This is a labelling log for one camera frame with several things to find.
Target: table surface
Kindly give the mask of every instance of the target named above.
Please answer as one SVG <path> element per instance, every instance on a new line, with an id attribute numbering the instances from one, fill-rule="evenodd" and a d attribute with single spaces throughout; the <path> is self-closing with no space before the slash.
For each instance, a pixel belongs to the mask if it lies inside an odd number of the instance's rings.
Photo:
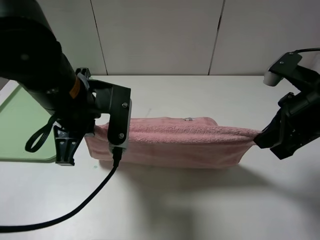
<path id="1" fill-rule="evenodd" d="M 97 76 L 132 89 L 132 117 L 211 117 L 222 126 L 262 130 L 278 100 L 297 92 L 261 76 Z M 108 120 L 103 115 L 97 124 Z M 318 240 L 319 140 L 278 160 L 252 147 L 225 170 L 122 163 L 76 216 L 0 240 Z M 90 157 L 85 141 L 74 167 L 0 162 L 0 225 L 35 224 L 77 207 L 111 169 Z"/>

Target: black cable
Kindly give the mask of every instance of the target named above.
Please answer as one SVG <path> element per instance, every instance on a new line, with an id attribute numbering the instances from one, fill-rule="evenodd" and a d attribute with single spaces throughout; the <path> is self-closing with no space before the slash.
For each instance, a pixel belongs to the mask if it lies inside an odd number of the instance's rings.
<path id="1" fill-rule="evenodd" d="M 113 156 L 113 168 L 109 172 L 108 176 L 106 176 L 106 178 L 102 181 L 102 183 L 100 183 L 100 185 L 93 191 L 93 193 L 90 194 L 90 196 L 87 197 L 86 200 L 84 200 L 77 208 L 75 208 L 71 212 L 61 217 L 58 217 L 56 219 L 42 222 L 42 223 L 37 223 L 37 224 L 20 225 L 20 226 L 0 226 L 0 233 L 18 233 L 18 232 L 27 232 L 27 231 L 37 230 L 37 229 L 43 229 L 43 228 L 47 228 L 47 227 L 59 224 L 73 217 L 74 215 L 79 213 L 106 185 L 106 183 L 110 180 L 110 178 L 115 173 L 120 160 L 121 160 L 121 155 L 120 157 L 118 154 L 117 156 Z"/>
<path id="2" fill-rule="evenodd" d="M 49 120 L 48 123 L 43 126 L 42 128 L 40 128 L 38 131 L 36 131 L 30 138 L 29 140 L 26 142 L 25 144 L 25 150 L 27 152 L 30 153 L 35 153 L 36 151 L 38 151 L 42 145 L 45 143 L 45 141 L 47 140 L 52 126 L 55 123 L 55 121 L 57 120 L 57 116 L 52 115 Z M 40 139 L 38 140 L 38 142 L 33 146 L 33 144 L 35 143 L 35 141 L 40 137 Z"/>
<path id="3" fill-rule="evenodd" d="M 316 48 L 306 48 L 306 49 L 299 49 L 299 50 L 295 50 L 295 53 L 306 53 L 306 52 L 318 52 L 320 51 L 320 47 L 316 47 Z"/>

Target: green mat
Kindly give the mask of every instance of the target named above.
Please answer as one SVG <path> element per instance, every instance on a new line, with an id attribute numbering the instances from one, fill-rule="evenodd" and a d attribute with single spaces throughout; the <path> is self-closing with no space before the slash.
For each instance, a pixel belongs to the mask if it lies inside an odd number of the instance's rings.
<path id="1" fill-rule="evenodd" d="M 51 131 L 35 153 L 25 151 L 27 140 L 43 127 L 50 115 L 18 86 L 0 106 L 0 161 L 52 163 L 56 158 Z"/>

